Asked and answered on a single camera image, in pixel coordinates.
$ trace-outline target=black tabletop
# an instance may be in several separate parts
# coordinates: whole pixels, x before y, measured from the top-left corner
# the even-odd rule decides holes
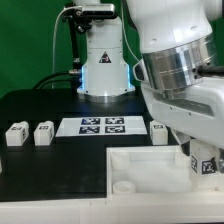
[[[33,132],[43,121],[55,130],[63,118],[150,116],[141,92],[110,104],[92,103],[70,89],[13,91],[0,100],[0,201],[29,201],[107,196],[106,148],[151,145],[149,135],[54,138],[35,147]],[[5,132],[14,122],[27,121],[30,135],[22,147],[7,147]],[[175,144],[170,136],[170,144]]]

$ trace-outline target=white cube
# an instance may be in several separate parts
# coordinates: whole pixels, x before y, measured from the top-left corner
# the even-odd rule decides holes
[[[153,145],[167,145],[168,131],[165,125],[152,121],[150,122],[150,136]]]
[[[29,136],[29,124],[25,121],[14,123],[5,136],[7,146],[22,146]]]
[[[34,131],[34,142],[36,146],[50,145],[54,137],[54,123],[46,121],[40,123]]]

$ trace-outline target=screw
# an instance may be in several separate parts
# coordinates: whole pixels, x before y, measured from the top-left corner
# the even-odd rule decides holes
[[[79,27],[78,27],[78,31],[79,31],[80,33],[83,33],[83,32],[84,32],[84,29],[83,29],[81,26],[79,26]]]
[[[82,15],[82,12],[81,12],[81,11],[77,11],[77,12],[76,12],[76,15],[77,15],[77,16],[81,16],[81,15]]]

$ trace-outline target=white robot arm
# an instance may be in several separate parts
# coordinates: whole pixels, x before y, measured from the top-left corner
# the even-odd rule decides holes
[[[224,149],[224,80],[202,78],[197,72],[200,66],[216,65],[205,2],[127,0],[127,4],[143,58],[134,68],[142,72],[135,75],[152,117]]]

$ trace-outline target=black cable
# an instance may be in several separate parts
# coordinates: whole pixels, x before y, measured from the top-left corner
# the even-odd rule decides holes
[[[46,86],[47,84],[55,83],[55,82],[71,82],[71,79],[51,80],[42,84],[39,89],[43,89],[43,87]]]
[[[224,76],[224,66],[200,66],[198,68],[198,74],[201,76],[216,75]]]
[[[55,77],[58,77],[58,76],[63,76],[63,75],[68,75],[69,74],[69,71],[64,71],[64,72],[57,72],[53,75],[49,75],[45,78],[43,78],[42,80],[40,80],[34,87],[33,89],[37,89],[42,83],[44,83],[45,81],[49,80],[49,79],[53,79]]]

